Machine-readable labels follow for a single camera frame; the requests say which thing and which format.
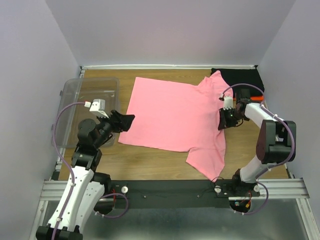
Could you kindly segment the pink t shirt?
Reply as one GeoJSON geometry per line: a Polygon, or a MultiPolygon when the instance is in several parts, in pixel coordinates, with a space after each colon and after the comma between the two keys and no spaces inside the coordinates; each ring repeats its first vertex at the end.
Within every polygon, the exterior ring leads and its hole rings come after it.
{"type": "Polygon", "coordinates": [[[136,77],[126,112],[135,118],[118,141],[187,152],[189,165],[216,180],[225,166],[225,134],[218,129],[224,90],[233,96],[219,70],[198,85],[136,77]]]}

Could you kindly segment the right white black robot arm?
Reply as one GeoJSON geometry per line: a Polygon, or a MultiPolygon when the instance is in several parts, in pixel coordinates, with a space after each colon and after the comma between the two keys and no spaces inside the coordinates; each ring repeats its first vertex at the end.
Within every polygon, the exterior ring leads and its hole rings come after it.
{"type": "Polygon", "coordinates": [[[297,125],[270,112],[263,102],[251,100],[250,92],[241,89],[233,99],[223,91],[219,100],[219,130],[237,127],[244,121],[252,121],[259,127],[255,156],[238,169],[231,179],[216,180],[214,190],[223,197],[244,197],[257,192],[258,179],[275,167],[294,160],[296,155],[297,125]]]}

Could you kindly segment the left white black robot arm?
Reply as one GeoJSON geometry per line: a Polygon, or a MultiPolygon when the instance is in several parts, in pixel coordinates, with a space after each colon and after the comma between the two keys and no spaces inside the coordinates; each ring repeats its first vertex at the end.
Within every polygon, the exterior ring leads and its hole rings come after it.
{"type": "Polygon", "coordinates": [[[133,114],[121,114],[112,110],[95,120],[87,118],[78,124],[78,143],[68,165],[70,174],[55,212],[45,226],[39,226],[38,240],[81,240],[83,228],[100,199],[121,197],[125,210],[129,200],[124,193],[113,190],[108,174],[97,173],[104,145],[114,133],[127,132],[135,119],[133,114]]]}

